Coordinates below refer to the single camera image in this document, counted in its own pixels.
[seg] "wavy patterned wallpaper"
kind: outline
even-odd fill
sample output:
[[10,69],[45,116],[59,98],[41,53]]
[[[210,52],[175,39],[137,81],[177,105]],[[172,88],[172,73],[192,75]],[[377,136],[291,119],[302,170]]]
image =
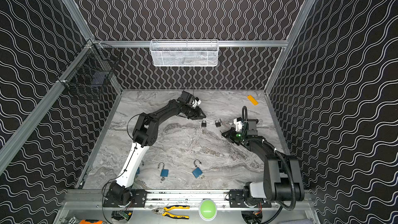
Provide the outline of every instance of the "wavy patterned wallpaper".
[[0,176],[0,223],[51,224],[74,188],[116,93],[79,101],[65,90]]
[[60,0],[0,0],[0,148],[85,43]]
[[398,223],[398,0],[316,0],[270,94],[321,223]]
[[220,48],[216,67],[155,67],[148,48],[126,48],[115,75],[125,89],[262,90],[280,47]]
[[98,40],[285,40],[304,0],[75,0]]

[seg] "pliers handle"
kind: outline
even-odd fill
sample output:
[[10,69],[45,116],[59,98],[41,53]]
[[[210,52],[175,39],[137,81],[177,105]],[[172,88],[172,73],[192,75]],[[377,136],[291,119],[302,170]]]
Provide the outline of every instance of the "pliers handle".
[[163,216],[167,216],[173,219],[189,219],[189,216],[186,215],[174,215],[169,213],[168,211],[173,210],[173,209],[189,209],[189,206],[182,206],[182,205],[174,205],[170,207],[164,207],[163,211],[164,213],[162,214]]

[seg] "black wire basket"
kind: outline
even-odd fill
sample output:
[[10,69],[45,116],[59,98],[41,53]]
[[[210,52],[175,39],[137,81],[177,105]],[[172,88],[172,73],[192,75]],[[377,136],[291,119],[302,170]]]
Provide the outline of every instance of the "black wire basket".
[[107,44],[93,44],[68,79],[62,81],[72,96],[82,100],[100,99],[110,83],[122,52]]

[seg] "pliers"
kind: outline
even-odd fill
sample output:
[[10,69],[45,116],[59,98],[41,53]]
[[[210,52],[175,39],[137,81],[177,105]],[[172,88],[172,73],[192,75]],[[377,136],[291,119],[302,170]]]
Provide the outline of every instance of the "pliers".
[[156,208],[152,210],[155,214],[161,214],[162,216],[167,216],[173,219],[189,219],[189,216],[185,215],[174,215],[169,213],[168,211],[173,210],[173,209],[189,209],[189,206],[181,206],[181,205],[174,205],[170,207],[164,207],[164,208]]

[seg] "gray marble tabletop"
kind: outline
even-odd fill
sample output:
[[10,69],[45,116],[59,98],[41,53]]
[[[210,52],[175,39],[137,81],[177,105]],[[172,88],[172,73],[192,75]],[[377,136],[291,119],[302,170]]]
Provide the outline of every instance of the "gray marble tabletop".
[[[89,172],[85,189],[100,189],[117,177],[131,149],[132,140],[126,132],[127,121],[141,112],[150,113],[176,99],[181,91],[124,91],[117,112]],[[221,132],[233,126],[233,119],[241,116],[243,106],[249,118],[258,118],[259,135],[282,150],[266,99],[261,91],[195,91],[202,101],[207,127],[201,121],[171,117],[159,126],[156,143],[143,158],[144,165],[133,187],[143,189],[241,189],[246,182],[262,181],[263,162],[242,146],[228,142]],[[254,106],[247,96],[259,104]],[[216,127],[215,120],[222,126]],[[129,125],[132,131],[137,117]],[[199,159],[204,178],[195,178],[193,161]],[[163,162],[168,177],[160,183],[158,164]]]

